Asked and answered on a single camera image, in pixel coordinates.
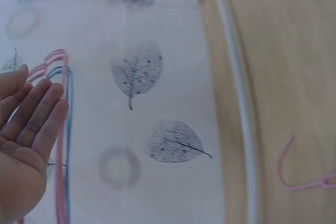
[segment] wooden floor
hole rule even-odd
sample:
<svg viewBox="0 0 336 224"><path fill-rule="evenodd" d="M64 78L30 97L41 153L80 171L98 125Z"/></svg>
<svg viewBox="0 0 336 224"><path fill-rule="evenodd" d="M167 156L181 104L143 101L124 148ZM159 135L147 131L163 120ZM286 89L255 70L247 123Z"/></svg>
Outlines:
<svg viewBox="0 0 336 224"><path fill-rule="evenodd" d="M259 165L261 223L335 223L336 190L288 192L336 171L336 0L230 0L245 66ZM221 132L227 224L246 223L243 141L215 0L201 7Z"/></svg>

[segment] white pole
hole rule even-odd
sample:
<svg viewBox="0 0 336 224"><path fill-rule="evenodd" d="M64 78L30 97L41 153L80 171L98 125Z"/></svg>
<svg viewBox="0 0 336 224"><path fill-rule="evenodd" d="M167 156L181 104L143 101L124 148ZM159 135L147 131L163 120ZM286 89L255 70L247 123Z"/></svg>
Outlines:
<svg viewBox="0 0 336 224"><path fill-rule="evenodd" d="M240 124L243 131L244 156L246 166L246 191L247 191L247 222L259 224L258 219L258 179L257 165L254 151L254 138L250 121L248 96L244 84L244 76L239 61L237 43L232 28L232 21L228 9L227 0L217 0L219 14L222 18L223 30L227 41L227 49L231 61L231 68L236 83Z"/></svg>

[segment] palm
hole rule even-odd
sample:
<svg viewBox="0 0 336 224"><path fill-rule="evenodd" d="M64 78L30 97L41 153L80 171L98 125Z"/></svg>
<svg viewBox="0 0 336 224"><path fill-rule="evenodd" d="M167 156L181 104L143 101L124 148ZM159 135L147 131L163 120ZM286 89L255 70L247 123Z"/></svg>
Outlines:
<svg viewBox="0 0 336 224"><path fill-rule="evenodd" d="M44 79L33 88L24 84L27 72L0 74L0 215L5 223L27 214L43 196L48 158L67 113L62 86Z"/></svg>

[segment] pink hanger hook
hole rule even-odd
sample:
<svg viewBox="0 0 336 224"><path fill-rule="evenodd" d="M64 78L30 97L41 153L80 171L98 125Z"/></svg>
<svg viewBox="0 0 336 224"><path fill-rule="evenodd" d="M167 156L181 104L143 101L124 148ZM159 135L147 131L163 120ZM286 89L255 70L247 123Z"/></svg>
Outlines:
<svg viewBox="0 0 336 224"><path fill-rule="evenodd" d="M317 187L317 186L320 186L320 187L323 187L323 188L326 188L326 189L328 189L328 188L336 188L336 184L328 184L328 181L330 179L336 177L336 173L324 176L322 179L320 179L320 180L318 180L316 182L308 183L308 184L301 185L301 186L289 186L285 182L285 180L284 180L284 178L282 176L282 162L283 162L284 157L287 154L287 152L289 150L289 147L290 147L290 145L291 145L291 143L293 141L294 141L294 135L292 135L289 138L287 144L285 145L285 148L282 150L282 152L280 154L279 161L278 161L278 177L279 177L280 182L283 184L283 186L287 190L290 190L290 191L307 190L307 189L310 189L312 187Z"/></svg>

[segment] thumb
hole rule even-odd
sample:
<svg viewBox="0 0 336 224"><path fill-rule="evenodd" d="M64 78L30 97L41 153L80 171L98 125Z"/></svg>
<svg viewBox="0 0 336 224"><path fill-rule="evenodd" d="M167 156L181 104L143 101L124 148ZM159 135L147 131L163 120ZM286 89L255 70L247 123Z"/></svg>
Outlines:
<svg viewBox="0 0 336 224"><path fill-rule="evenodd" d="M27 65L22 65L13 72L0 73L0 101L18 92L26 83L27 78Z"/></svg>

